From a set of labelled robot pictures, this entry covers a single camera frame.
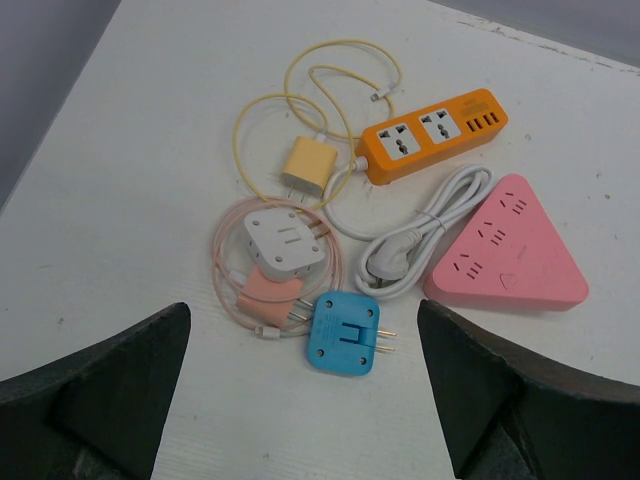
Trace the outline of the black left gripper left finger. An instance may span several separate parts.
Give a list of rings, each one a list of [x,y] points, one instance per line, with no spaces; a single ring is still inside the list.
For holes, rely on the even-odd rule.
[[[2,381],[2,478],[150,478],[190,329],[175,303]]]

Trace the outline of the pink triangular power strip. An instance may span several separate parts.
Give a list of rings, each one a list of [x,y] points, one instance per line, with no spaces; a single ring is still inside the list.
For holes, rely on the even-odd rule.
[[[428,274],[425,295],[447,306],[566,311],[589,286],[529,182],[503,177]]]

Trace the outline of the blue square adapter plug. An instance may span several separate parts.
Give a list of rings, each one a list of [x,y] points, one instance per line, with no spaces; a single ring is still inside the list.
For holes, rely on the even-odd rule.
[[[380,307],[371,297],[329,291],[316,301],[307,342],[307,360],[317,370],[348,377],[370,373],[377,351],[393,352],[378,337],[396,337],[379,326]]]

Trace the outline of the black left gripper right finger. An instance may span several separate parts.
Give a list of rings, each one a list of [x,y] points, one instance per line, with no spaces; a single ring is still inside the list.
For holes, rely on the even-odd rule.
[[[458,479],[636,479],[639,389],[544,357],[434,300],[417,326]]]

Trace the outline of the orange power strip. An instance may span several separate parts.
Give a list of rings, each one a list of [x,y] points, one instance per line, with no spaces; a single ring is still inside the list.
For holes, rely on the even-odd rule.
[[[492,141],[509,117],[494,94],[477,89],[366,128],[355,154],[374,185],[386,185]]]

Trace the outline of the yellow charger plug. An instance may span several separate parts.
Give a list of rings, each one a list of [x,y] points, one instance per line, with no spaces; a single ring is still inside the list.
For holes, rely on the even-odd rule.
[[[316,138],[297,136],[279,174],[279,180],[286,188],[286,197],[291,198],[295,191],[303,196],[317,197],[319,202],[312,208],[321,208],[337,158],[335,147]]]

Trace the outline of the pink charger plug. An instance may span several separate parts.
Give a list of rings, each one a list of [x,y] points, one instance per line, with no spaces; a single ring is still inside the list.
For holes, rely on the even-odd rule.
[[[287,323],[304,285],[300,278],[284,282],[269,280],[258,267],[248,275],[232,270],[230,277],[240,286],[236,307],[255,320],[280,329]]]

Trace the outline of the white square adapter plug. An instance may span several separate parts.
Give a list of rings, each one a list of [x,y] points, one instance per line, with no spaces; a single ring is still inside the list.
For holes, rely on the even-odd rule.
[[[261,273],[274,282],[302,278],[326,259],[314,232],[293,208],[248,213],[242,220],[246,249]]]

